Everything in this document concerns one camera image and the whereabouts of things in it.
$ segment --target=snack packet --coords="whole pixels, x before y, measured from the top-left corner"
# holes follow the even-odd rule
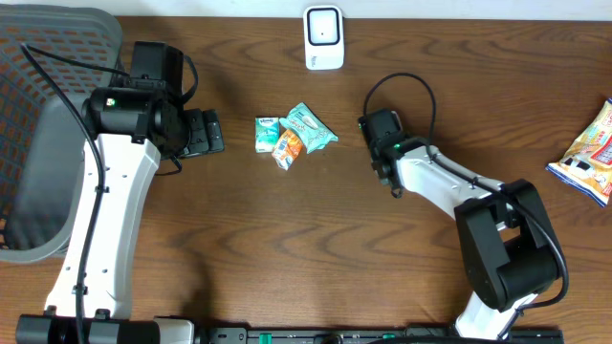
[[[276,163],[278,163],[278,167],[288,170],[289,166],[297,158],[300,150],[302,150],[302,141],[293,131],[285,130],[280,139],[278,139],[272,151],[272,156]]]
[[[546,169],[605,206],[612,192],[612,98],[574,140],[559,162]]]
[[[281,118],[280,124],[295,131],[306,146],[306,154],[325,148],[330,141],[338,141],[338,137],[303,102],[297,104],[287,118]]]

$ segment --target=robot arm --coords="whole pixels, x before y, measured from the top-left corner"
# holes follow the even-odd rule
[[[391,186],[394,196],[401,196],[404,189],[415,192],[457,222],[464,267],[474,293],[455,330],[464,337],[504,337],[517,308],[547,290],[559,278],[559,266],[533,224],[507,205],[499,192],[493,194],[478,185],[503,189],[529,208],[558,246],[536,189],[522,180],[504,184],[479,176],[440,154],[435,146],[429,146],[427,152],[426,142],[404,133],[394,112],[380,110],[364,116],[360,128],[372,166],[381,182]],[[478,181],[478,185],[466,180]],[[504,243],[498,231],[517,226],[520,235]]]

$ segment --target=orange snack wrapper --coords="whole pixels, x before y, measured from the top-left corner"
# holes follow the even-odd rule
[[[303,144],[299,137],[293,131],[286,130],[280,136],[272,151],[272,156],[276,160],[278,167],[288,170],[302,150],[302,146]]]

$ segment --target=wall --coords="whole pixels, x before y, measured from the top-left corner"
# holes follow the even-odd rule
[[[299,17],[312,0],[0,0],[97,7],[114,15]],[[611,0],[331,0],[347,18],[461,18],[612,21]]]

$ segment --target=wooden table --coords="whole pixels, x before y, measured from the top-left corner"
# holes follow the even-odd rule
[[[134,319],[188,315],[254,327],[447,323],[467,304],[455,223],[425,199],[389,195],[357,126],[381,77],[424,77],[439,101],[436,144],[483,175],[538,188],[571,273],[567,298],[520,325],[559,325],[568,343],[612,337],[612,212],[544,171],[612,95],[604,23],[345,20],[342,69],[309,72],[298,19],[120,18],[122,58],[160,40],[196,63],[189,106],[215,108],[226,151],[154,179],[134,261]],[[289,171],[255,154],[253,119],[300,101],[339,136]],[[425,135],[426,92],[397,79],[371,108]],[[171,166],[164,162],[163,168]],[[0,342],[41,313],[60,260],[0,265]],[[556,293],[558,282],[543,300]]]

